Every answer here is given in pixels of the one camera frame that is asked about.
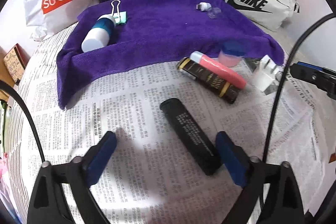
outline metal screw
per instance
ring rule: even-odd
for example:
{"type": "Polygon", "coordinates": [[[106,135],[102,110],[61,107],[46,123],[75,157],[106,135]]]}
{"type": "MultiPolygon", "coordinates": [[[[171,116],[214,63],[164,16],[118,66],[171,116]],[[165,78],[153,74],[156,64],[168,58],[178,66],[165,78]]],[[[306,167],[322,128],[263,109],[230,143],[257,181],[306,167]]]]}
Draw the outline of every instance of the metal screw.
{"type": "Polygon", "coordinates": [[[82,157],[81,156],[74,157],[73,160],[72,160],[72,162],[75,163],[75,164],[77,164],[77,163],[79,163],[81,161],[82,161],[82,157]]]}
{"type": "Polygon", "coordinates": [[[281,164],[282,164],[282,166],[284,166],[286,168],[290,168],[290,166],[291,166],[288,161],[283,161],[281,164]]]}
{"type": "Polygon", "coordinates": [[[258,158],[257,156],[251,156],[251,157],[250,157],[250,161],[251,161],[251,162],[254,162],[254,163],[258,163],[258,162],[260,162],[260,160],[259,160],[259,158],[258,158]]]}
{"type": "Polygon", "coordinates": [[[44,161],[43,163],[42,163],[42,168],[46,168],[47,166],[49,166],[50,165],[50,161],[44,161]]]}

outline black cylindrical tube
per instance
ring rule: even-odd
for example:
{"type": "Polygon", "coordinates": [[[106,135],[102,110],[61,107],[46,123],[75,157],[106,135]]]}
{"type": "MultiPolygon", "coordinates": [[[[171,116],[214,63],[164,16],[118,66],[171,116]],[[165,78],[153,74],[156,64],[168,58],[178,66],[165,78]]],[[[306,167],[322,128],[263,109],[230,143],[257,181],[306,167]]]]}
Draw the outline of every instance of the black cylindrical tube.
{"type": "Polygon", "coordinates": [[[222,165],[221,158],[181,101],[177,98],[165,100],[160,109],[203,172],[213,175],[222,165]]]}
{"type": "Polygon", "coordinates": [[[211,90],[220,98],[233,104],[240,92],[240,89],[224,80],[211,70],[185,57],[177,65],[177,69],[188,74],[194,80],[211,90]]]}

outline newspaper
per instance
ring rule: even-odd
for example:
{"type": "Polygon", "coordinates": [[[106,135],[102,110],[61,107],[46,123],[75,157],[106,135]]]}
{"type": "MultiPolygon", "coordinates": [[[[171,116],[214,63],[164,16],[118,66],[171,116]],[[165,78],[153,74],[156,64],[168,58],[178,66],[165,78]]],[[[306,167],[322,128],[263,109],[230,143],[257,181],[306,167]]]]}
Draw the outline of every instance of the newspaper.
{"type": "MultiPolygon", "coordinates": [[[[234,68],[247,81],[245,62],[234,68]]],[[[117,148],[90,189],[111,223],[221,223],[241,192],[225,166],[206,176],[169,126],[159,105],[179,98],[214,143],[226,131],[248,155],[262,157],[275,93],[242,90],[229,105],[176,70],[160,63],[104,76],[58,108],[56,74],[30,84],[31,111],[46,160],[53,165],[84,155],[107,130],[117,148]]],[[[291,163],[305,211],[324,176],[323,129],[313,119],[314,96],[301,82],[287,81],[269,148],[269,162],[291,163]]],[[[22,179],[28,196],[41,165],[28,122],[23,125],[22,179]]],[[[76,223],[83,223],[70,187],[64,192],[76,223]]]]}

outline pink bottle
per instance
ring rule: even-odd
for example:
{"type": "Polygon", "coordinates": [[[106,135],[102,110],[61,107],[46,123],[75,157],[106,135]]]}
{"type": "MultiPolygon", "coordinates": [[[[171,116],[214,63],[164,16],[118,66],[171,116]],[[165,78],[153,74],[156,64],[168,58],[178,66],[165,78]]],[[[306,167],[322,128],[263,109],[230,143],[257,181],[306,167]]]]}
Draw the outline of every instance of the pink bottle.
{"type": "Polygon", "coordinates": [[[238,87],[239,89],[250,89],[250,85],[246,83],[245,79],[241,77],[238,73],[228,67],[225,67],[224,65],[213,60],[207,55],[196,51],[190,54],[190,59],[196,63],[199,63],[201,66],[207,68],[208,70],[211,70],[212,72],[222,77],[224,80],[228,81],[232,85],[238,87]]]}

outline blue gripper pad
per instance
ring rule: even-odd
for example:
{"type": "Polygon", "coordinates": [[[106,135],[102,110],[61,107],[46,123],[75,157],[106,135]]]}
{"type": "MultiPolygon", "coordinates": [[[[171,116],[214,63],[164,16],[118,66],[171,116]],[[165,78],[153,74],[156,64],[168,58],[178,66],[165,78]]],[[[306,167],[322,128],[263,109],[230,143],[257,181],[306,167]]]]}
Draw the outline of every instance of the blue gripper pad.
{"type": "Polygon", "coordinates": [[[216,148],[233,182],[236,185],[245,187],[247,184],[246,172],[250,164],[249,158],[244,150],[240,146],[234,145],[225,131],[217,133],[216,148]]]}
{"type": "Polygon", "coordinates": [[[96,152],[96,155],[86,169],[86,182],[88,187],[98,182],[105,166],[109,162],[115,148],[117,147],[116,135],[111,131],[107,131],[96,146],[100,146],[100,149],[96,152]]]}

